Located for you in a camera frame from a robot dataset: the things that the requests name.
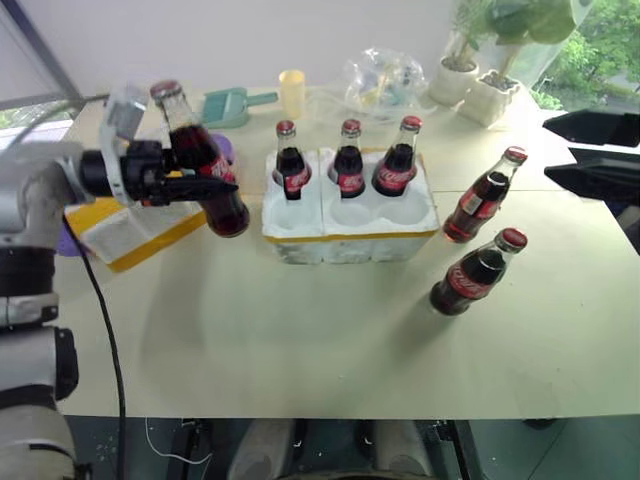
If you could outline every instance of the coca-cola bottle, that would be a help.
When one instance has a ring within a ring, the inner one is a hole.
[[[183,174],[216,176],[235,184],[229,164],[197,121],[180,84],[165,80],[153,85],[150,93],[169,126],[171,148]],[[198,203],[205,211],[209,228],[221,237],[235,237],[249,226],[249,210],[238,190]]]
[[[273,179],[284,189],[287,200],[300,200],[302,187],[311,178],[311,169],[296,144],[296,126],[291,120],[276,125],[278,157]]]
[[[418,117],[402,119],[400,133],[376,166],[373,173],[373,188],[387,197],[399,197],[407,184],[416,176],[416,138],[422,127]]]
[[[480,227],[498,211],[507,196],[511,179],[527,154],[520,147],[509,147],[491,169],[483,173],[460,198],[453,212],[442,227],[445,235],[457,243],[474,238]]]
[[[358,120],[351,118],[344,121],[340,147],[329,167],[329,178],[340,187],[342,198],[357,197],[365,189],[359,145],[360,132]]]
[[[527,237],[505,228],[496,238],[452,265],[446,277],[431,289],[431,304],[445,315],[459,315],[486,297],[498,283],[509,261],[527,245]]]

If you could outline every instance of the potted plant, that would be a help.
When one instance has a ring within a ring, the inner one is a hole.
[[[450,53],[440,59],[428,95],[436,102],[453,106],[467,94],[478,76],[473,55],[488,34],[486,10],[491,0],[460,0],[453,22],[456,39]]]
[[[576,23],[571,0],[493,0],[485,14],[496,45],[505,47],[505,56],[499,70],[476,78],[459,113],[488,127],[502,117],[521,87],[508,73],[522,47],[560,43]]]

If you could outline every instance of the green plastic scoop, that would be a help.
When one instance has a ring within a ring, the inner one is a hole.
[[[249,121],[249,107],[278,101],[276,92],[247,96],[247,89],[229,88],[205,94],[202,123],[207,128],[238,128]]]

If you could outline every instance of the table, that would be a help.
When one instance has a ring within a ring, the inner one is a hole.
[[[97,146],[102,106],[89,104],[67,139]],[[606,206],[562,191],[545,165],[571,161],[541,128],[486,131],[439,109],[419,149],[443,220],[505,146],[528,147],[500,213],[468,245],[436,235],[408,262],[292,266],[261,238],[263,159],[277,105],[252,109],[237,146],[252,215],[242,236],[201,228],[137,267],[94,262],[121,356],[128,414],[154,417],[538,418],[640,412],[640,264]],[[298,122],[305,147],[337,142]],[[162,135],[151,107],[140,137]],[[367,132],[363,146],[395,134]],[[529,246],[490,296],[463,316],[425,297],[446,268],[506,226]],[[58,258],[60,321],[73,329],[80,384],[63,413],[116,415],[107,338],[77,259]]]

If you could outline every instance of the bottle cap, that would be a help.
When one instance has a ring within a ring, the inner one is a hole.
[[[509,147],[504,151],[503,155],[518,165],[522,165],[529,158],[529,155],[522,147]]]
[[[422,127],[422,120],[414,115],[408,115],[402,119],[401,127],[412,132],[419,132]]]
[[[156,103],[179,93],[182,93],[182,86],[176,80],[163,80],[149,89],[149,94]]]
[[[276,133],[278,136],[293,135],[296,133],[296,125],[291,120],[282,120],[276,125]]]
[[[342,123],[342,133],[347,135],[360,135],[360,121],[350,118]]]
[[[496,235],[495,242],[498,247],[512,253],[518,253],[527,246],[527,237],[515,228],[505,228]]]

